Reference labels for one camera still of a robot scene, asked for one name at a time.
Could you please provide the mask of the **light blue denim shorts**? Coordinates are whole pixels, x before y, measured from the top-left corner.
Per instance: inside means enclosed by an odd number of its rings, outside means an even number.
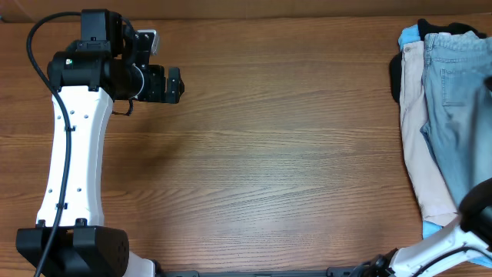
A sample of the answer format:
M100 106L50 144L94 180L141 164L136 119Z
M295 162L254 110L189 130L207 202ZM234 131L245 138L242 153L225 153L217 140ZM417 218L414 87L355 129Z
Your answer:
M473 32L430 33L422 81L428 120L421 131L455 204L491 177L491 40Z

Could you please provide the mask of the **beige pink shorts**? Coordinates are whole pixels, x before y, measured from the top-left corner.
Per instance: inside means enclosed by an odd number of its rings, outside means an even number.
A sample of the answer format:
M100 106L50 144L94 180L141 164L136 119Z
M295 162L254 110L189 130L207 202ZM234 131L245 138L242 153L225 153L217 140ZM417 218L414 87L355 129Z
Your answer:
M401 69L399 106L404 163L423 222L446 226L457 217L457 208L421 133L428 120L422 84L422 41L403 45Z

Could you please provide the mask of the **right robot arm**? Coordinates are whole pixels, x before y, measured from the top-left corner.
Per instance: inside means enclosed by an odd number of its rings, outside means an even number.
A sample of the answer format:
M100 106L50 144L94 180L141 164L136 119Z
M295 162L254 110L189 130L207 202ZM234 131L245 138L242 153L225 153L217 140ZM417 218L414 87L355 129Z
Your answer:
M473 187L459 216L423 241L357 266L352 276L435 276L462 262L491 259L491 180Z

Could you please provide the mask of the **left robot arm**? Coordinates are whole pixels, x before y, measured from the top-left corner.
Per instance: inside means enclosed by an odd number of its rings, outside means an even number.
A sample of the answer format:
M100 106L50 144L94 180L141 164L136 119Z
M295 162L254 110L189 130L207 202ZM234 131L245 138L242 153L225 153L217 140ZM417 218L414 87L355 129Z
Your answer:
M105 132L116 101L176 104L185 85L178 68L149 62L158 51L155 30L136 30L106 9L78 17L80 39L38 71L52 93L52 156L35 226L19 229L15 245L39 276L161 276L158 262L130 250L125 231L105 225Z

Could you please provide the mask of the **black garment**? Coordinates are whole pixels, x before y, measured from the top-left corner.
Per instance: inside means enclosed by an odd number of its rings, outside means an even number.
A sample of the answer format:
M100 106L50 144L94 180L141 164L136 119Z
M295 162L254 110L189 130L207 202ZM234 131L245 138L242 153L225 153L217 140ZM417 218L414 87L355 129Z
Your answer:
M461 35L469 31L472 31L478 38L488 37L485 32L480 32L471 25L459 22L452 22L445 26L432 25L424 18L418 19L416 25L404 28L397 40L400 52L396 54L389 63L389 76L393 100L396 103L400 101L399 98L402 75L401 60L403 58L404 46L406 44L423 41L425 35L429 33L447 32L452 35Z

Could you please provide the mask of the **light blue garment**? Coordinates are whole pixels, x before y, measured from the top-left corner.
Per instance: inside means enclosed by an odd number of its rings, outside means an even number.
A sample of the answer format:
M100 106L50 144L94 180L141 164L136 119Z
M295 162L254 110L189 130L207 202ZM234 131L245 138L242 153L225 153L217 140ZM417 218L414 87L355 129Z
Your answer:
M465 195L491 177L491 40L473 31L421 35L413 25L398 44L404 163L429 242L457 221Z

